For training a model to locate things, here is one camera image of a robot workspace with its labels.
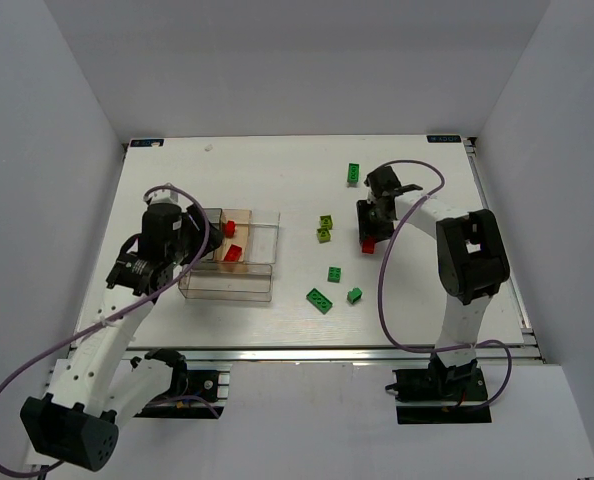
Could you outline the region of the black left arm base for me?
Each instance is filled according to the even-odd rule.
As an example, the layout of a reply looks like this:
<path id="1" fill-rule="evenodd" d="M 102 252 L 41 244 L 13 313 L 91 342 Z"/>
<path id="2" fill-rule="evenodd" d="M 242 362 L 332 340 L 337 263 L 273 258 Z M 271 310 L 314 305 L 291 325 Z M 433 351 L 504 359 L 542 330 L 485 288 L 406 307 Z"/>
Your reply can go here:
<path id="1" fill-rule="evenodd" d="M 133 357 L 131 366 L 136 368 L 141 360 L 156 360 L 172 371 L 171 386 L 156 396 L 139 413 L 137 418 L 151 419 L 211 419 L 223 412 L 220 406 L 227 398 L 228 383 L 223 380 L 225 371 L 192 369 L 185 356 L 172 349 L 153 349 L 144 357 Z"/>

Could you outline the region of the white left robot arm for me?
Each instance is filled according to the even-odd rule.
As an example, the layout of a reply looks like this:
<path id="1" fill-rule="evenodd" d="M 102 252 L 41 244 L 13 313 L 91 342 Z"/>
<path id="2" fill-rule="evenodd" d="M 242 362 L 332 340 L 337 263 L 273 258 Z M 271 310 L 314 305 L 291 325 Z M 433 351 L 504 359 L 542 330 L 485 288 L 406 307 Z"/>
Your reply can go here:
<path id="1" fill-rule="evenodd" d="M 160 296 L 223 240 L 196 200 L 180 206 L 184 194 L 171 184 L 145 193 L 141 230 L 120 249 L 91 331 L 82 335 L 44 396 L 23 404 L 21 420 L 37 453 L 97 472 L 110 460 L 130 419 L 150 403 L 175 402 L 184 395 L 186 360 L 172 349 L 134 358 L 129 374 L 113 379 Z"/>

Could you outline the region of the small red lego brick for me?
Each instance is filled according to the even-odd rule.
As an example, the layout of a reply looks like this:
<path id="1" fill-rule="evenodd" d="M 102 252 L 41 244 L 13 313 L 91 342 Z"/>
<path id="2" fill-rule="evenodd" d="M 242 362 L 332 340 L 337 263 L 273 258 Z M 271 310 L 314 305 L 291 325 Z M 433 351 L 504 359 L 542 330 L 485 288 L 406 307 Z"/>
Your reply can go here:
<path id="1" fill-rule="evenodd" d="M 237 224 L 234 220 L 228 220 L 224 225 L 224 235 L 227 238 L 233 238 L 236 234 Z"/>

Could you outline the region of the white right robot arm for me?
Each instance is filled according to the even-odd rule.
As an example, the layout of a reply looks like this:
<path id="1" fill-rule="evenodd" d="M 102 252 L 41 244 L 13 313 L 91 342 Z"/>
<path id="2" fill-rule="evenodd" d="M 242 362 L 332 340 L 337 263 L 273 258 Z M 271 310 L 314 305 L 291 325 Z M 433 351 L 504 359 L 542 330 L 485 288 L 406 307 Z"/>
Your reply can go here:
<path id="1" fill-rule="evenodd" d="M 436 198 L 437 188 L 402 184 L 393 166 L 387 162 L 366 176 L 369 196 L 356 204 L 359 241 L 362 246 L 385 242 L 383 258 L 388 260 L 405 224 L 428 235 L 436 245 L 446 305 L 434 346 L 405 349 L 428 355 L 428 366 L 404 372 L 390 388 L 402 402 L 459 403 L 477 381 L 481 324 L 510 277 L 509 260 L 492 211 L 451 207 Z"/>

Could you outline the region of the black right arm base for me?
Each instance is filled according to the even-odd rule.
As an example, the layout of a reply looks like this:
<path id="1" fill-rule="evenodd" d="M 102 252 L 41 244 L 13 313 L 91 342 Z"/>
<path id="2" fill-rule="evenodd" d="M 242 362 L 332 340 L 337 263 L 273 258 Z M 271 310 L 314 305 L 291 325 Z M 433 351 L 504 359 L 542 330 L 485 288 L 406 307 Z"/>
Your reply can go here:
<path id="1" fill-rule="evenodd" d="M 476 359 L 446 367 L 436 354 L 426 368 L 393 371 L 385 391 L 396 400 L 399 425 L 489 424 L 490 407 L 483 372 Z"/>

